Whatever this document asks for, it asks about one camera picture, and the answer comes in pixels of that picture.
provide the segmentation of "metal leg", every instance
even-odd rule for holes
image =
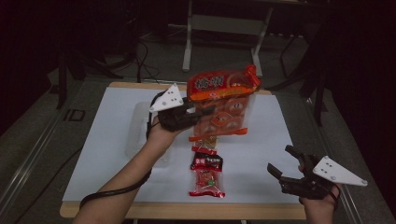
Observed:
[[[262,66],[260,64],[259,51],[260,48],[262,47],[262,41],[264,40],[265,33],[267,31],[268,24],[270,22],[273,11],[274,9],[272,7],[268,9],[267,15],[265,17],[265,21],[262,23],[262,28],[260,30],[259,40],[257,42],[257,45],[254,49],[251,50],[251,57],[253,60],[253,64],[256,65],[256,74],[258,77],[262,77]]]
[[[191,60],[191,20],[192,20],[192,0],[189,0],[189,15],[187,18],[187,43],[186,49],[184,50],[184,59],[183,59],[183,72],[190,71],[190,60]]]

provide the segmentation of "table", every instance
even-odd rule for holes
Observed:
[[[155,85],[155,84],[154,85],[138,84],[138,83],[112,83],[110,84],[110,87],[138,88],[143,90],[143,89],[167,89],[168,86]],[[260,91],[260,94],[270,94],[270,92]],[[278,193],[280,192],[280,186],[277,186],[276,192]],[[305,219],[304,208],[300,204],[298,204],[296,197],[292,197],[292,196],[290,197],[293,198],[292,203],[222,203],[221,201],[217,203],[205,203],[206,199],[203,198],[200,199],[201,200],[200,203],[166,203],[166,202],[155,203],[155,202],[136,201],[131,206],[131,209],[129,210],[126,217],[168,218],[168,219],[241,219],[241,220]],[[61,215],[63,217],[73,217],[78,212],[78,205],[79,205],[78,202],[64,202],[61,207]]]
[[[189,72],[191,65],[191,32],[192,30],[206,30],[242,35],[256,35],[258,37],[256,46],[251,49],[252,62],[256,65],[257,76],[262,77],[262,66],[260,63],[259,52],[262,47],[262,41],[264,40],[267,32],[268,24],[271,20],[274,7],[276,5],[297,5],[297,6],[320,6],[321,4],[312,4],[306,2],[300,2],[298,0],[251,0],[258,4],[268,4],[269,7],[263,13],[265,18],[263,21],[259,20],[248,20],[248,19],[237,19],[237,18],[226,18],[219,16],[207,16],[193,13],[192,4],[193,1],[189,0],[188,7],[188,18],[187,18],[187,40],[186,48],[184,50],[184,58],[182,71]]]

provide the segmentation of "transparent plastic container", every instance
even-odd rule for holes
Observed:
[[[150,102],[140,102],[134,107],[132,121],[128,133],[128,141],[125,148],[125,154],[128,158],[132,158],[146,143],[147,122],[149,121]],[[166,167],[169,164],[170,150],[169,147],[160,159],[155,163],[154,167]]]

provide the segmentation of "small red snack packet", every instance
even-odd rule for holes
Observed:
[[[210,136],[202,140],[193,142],[191,150],[194,152],[202,152],[208,155],[216,155],[218,153],[216,144],[219,138]]]
[[[191,169],[195,178],[190,196],[225,197],[222,187],[222,157],[196,152]]]
[[[197,74],[187,82],[187,94],[199,112],[215,106],[213,114],[204,116],[194,126],[191,142],[208,136],[246,134],[248,113],[253,93],[260,89],[256,67],[249,64],[245,71],[212,71]]]

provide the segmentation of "floor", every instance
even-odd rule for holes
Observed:
[[[141,69],[142,79],[146,82],[171,81],[186,82],[196,73],[220,69],[244,69],[250,63],[251,43],[254,37],[241,35],[219,35],[206,32],[194,34],[191,57],[191,70],[181,71],[185,47],[185,27],[170,27],[166,39],[146,34],[138,45],[138,57],[144,61]],[[269,35],[265,38],[260,53],[263,69],[264,88],[285,80],[278,61],[280,51],[288,39]],[[288,72],[295,67],[304,55],[307,45],[298,38],[285,55]],[[117,61],[119,56],[108,56],[108,62]],[[123,76],[122,81],[135,81],[136,63],[118,68],[114,72]],[[49,74],[57,83],[55,70]],[[68,77],[68,101],[56,110],[56,94],[45,93],[37,102],[0,138],[0,190],[4,192],[0,201],[1,223],[71,223],[71,219],[59,214],[62,197],[68,179],[78,160],[78,153],[90,130],[97,107],[106,86],[111,79],[87,68],[84,81]],[[325,92],[325,111],[322,113],[323,127],[301,125],[299,118],[309,119],[300,99],[298,90],[302,83],[295,83],[274,92],[282,103],[282,111],[290,129],[292,141],[298,147],[314,151],[315,147],[327,145],[332,155],[346,167],[369,181],[367,188],[347,187],[343,205],[335,213],[336,223],[395,223],[370,171],[365,166],[359,149],[351,136],[336,105],[332,93]],[[84,110],[82,121],[68,119],[67,110]],[[29,153],[35,160],[28,161]],[[19,172],[21,167],[28,167]],[[21,180],[18,186],[12,185],[13,177]],[[141,223],[153,221],[141,220]],[[161,223],[184,223],[190,221],[163,221]],[[235,220],[208,221],[196,220],[194,223],[236,223]],[[305,223],[303,220],[251,220],[251,223]]]

